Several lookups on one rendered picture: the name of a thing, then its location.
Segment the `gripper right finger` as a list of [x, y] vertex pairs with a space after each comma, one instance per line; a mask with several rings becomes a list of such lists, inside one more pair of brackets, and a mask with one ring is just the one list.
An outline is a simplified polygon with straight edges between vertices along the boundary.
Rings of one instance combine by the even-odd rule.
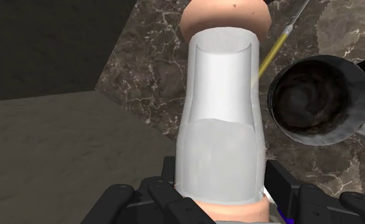
[[365, 194], [343, 192], [334, 198], [300, 183], [277, 160], [266, 161], [264, 184], [286, 224], [365, 224]]

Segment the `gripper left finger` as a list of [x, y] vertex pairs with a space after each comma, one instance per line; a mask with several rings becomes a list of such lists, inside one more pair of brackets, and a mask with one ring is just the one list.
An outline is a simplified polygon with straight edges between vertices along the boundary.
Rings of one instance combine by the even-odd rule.
[[125, 184], [109, 186], [80, 224], [215, 224], [173, 187], [175, 160], [166, 156], [162, 174], [143, 179], [137, 190]]

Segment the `black frying pan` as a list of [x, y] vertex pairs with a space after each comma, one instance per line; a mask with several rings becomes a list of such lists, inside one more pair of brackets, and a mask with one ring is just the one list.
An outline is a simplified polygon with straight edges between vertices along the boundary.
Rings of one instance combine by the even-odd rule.
[[309, 146], [342, 142], [365, 124], [365, 60], [302, 59], [276, 75], [267, 103], [277, 127], [292, 140]]

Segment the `yellow handled metal utensil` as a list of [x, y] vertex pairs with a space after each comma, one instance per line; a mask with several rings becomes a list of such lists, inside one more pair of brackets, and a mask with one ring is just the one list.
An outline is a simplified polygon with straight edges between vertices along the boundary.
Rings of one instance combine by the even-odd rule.
[[305, 2], [301, 5], [301, 8], [298, 10], [297, 14], [295, 14], [294, 18], [292, 19], [291, 23], [288, 24], [283, 32], [280, 34], [279, 38], [276, 40], [275, 44], [272, 46], [271, 50], [268, 52], [267, 56], [262, 61], [259, 67], [259, 77], [262, 77], [264, 72], [266, 71], [267, 67], [270, 65], [272, 60], [275, 58], [276, 54], [279, 52], [282, 45], [286, 42], [286, 39], [292, 33], [294, 29], [294, 24], [302, 14], [303, 10], [307, 6], [310, 0], [305, 0]]

